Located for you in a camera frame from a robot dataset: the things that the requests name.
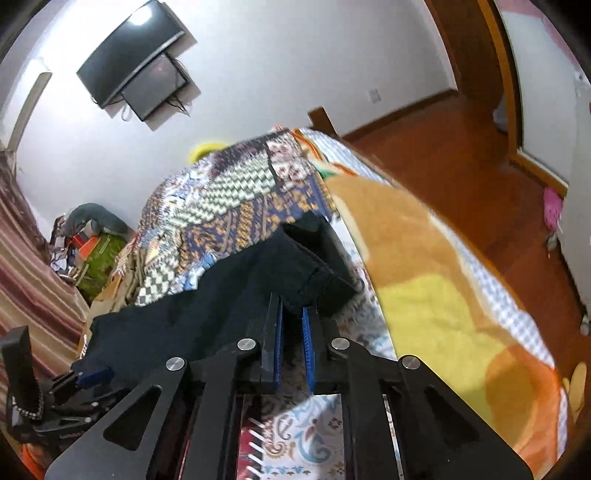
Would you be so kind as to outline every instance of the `wall outlet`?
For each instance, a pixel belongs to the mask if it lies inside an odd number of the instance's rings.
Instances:
[[[382,101],[382,98],[380,97],[377,88],[372,88],[371,90],[368,90],[368,98],[369,101],[372,103],[378,103]]]

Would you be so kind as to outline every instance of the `yellow blanket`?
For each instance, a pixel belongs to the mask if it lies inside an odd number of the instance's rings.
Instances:
[[[555,370],[498,325],[416,198],[361,177],[326,184],[363,257],[396,354],[421,358],[542,477],[557,460]]]

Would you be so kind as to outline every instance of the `patterned bedsheet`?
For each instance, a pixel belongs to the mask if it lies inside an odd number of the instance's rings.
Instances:
[[[359,294],[336,318],[341,332],[376,355],[396,358],[398,326],[384,315],[378,301],[384,294],[375,288],[372,282],[377,277],[364,261],[367,245],[361,239],[366,232],[360,236],[355,221],[342,211],[346,205],[339,203],[354,200],[335,197],[339,176],[365,178],[362,181],[396,190],[343,144],[309,129],[272,132],[241,142],[166,179],[144,208],[135,243],[125,250],[147,251],[145,264],[136,265],[145,279],[135,303],[148,304],[166,294],[198,288],[205,270],[217,260],[267,238],[281,222],[315,210],[331,220],[358,282]],[[426,215],[453,247],[483,310],[514,343],[554,370],[532,318],[451,229],[432,213]],[[115,273],[124,276],[129,273],[126,268],[124,254]],[[554,452],[545,454],[543,465],[533,465],[539,472],[549,468],[566,445],[566,396],[561,389],[559,395]],[[310,395],[301,358],[284,368],[280,392],[262,399],[262,418],[249,416],[246,409],[239,478],[344,478],[340,398]]]

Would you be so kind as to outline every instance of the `pink object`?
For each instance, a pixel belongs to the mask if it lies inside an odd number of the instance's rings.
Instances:
[[[558,230],[558,219],[562,212],[562,198],[549,187],[544,189],[544,222],[555,232]]]

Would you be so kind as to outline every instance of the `bed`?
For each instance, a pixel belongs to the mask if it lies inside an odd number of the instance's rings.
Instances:
[[[341,334],[375,355],[420,357],[541,478],[565,449],[569,414],[535,322],[442,218],[315,129],[276,127],[165,179],[91,307],[80,355],[94,317],[197,289],[216,261],[309,210],[330,220],[356,279]],[[309,394],[301,358],[261,416],[245,404],[238,478],[344,477],[340,398]]]

